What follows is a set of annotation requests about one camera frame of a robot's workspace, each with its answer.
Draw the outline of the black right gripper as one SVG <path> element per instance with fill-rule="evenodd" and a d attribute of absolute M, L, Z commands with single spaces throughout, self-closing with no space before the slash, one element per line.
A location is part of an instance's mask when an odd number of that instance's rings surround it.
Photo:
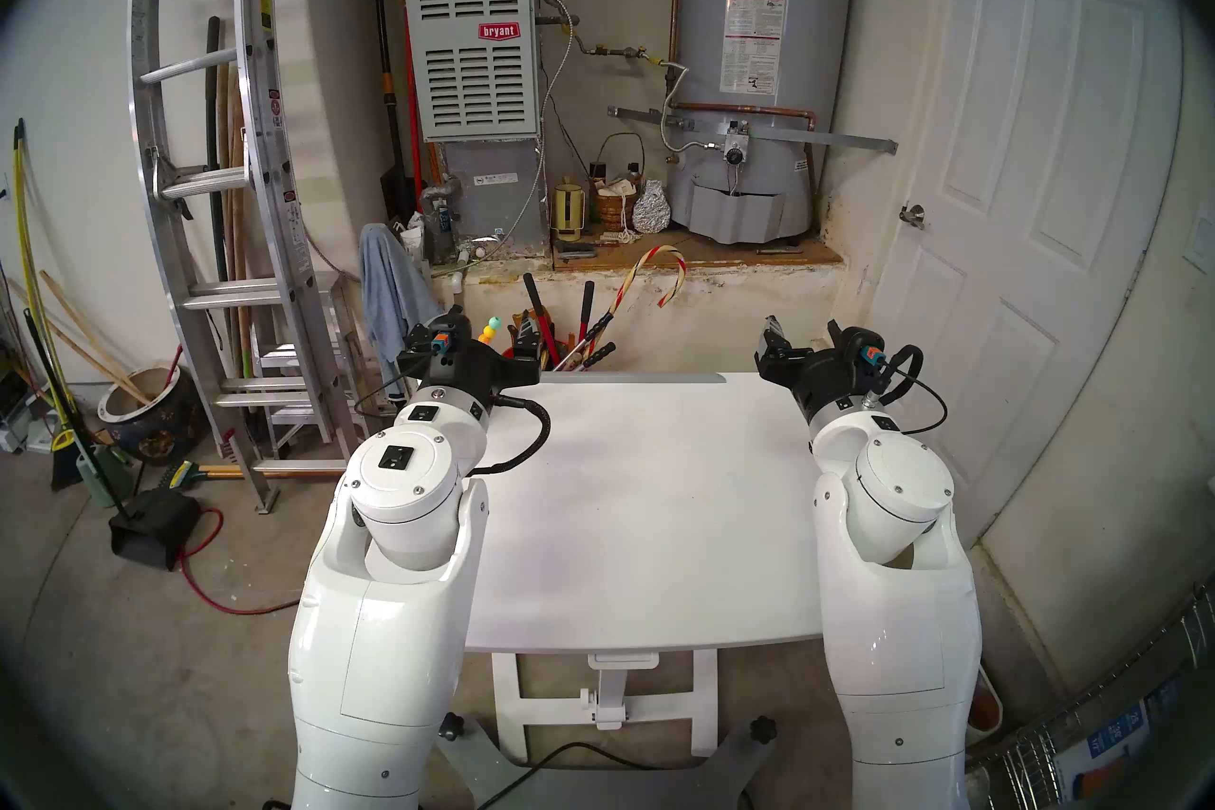
<path fill-rule="evenodd" d="M 832 345 L 824 350 L 793 347 L 773 315 L 765 316 L 757 347 L 757 370 L 765 381 L 789 390 L 810 424 L 825 407 L 876 392 L 878 366 L 863 356 L 885 352 L 885 339 L 869 329 L 841 328 L 829 321 Z"/>

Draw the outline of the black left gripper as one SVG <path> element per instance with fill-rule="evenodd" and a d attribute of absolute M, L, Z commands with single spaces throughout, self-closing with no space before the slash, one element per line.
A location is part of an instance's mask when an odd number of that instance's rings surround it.
<path fill-rule="evenodd" d="M 527 387 L 539 381 L 542 339 L 532 324 L 508 324 L 505 387 Z M 503 389 L 503 357 L 471 338 L 471 322 L 462 305 L 446 312 L 446 325 L 416 325 L 397 355 L 397 372 L 422 387 L 443 387 L 467 393 L 477 406 L 477 418 L 493 408 Z"/>

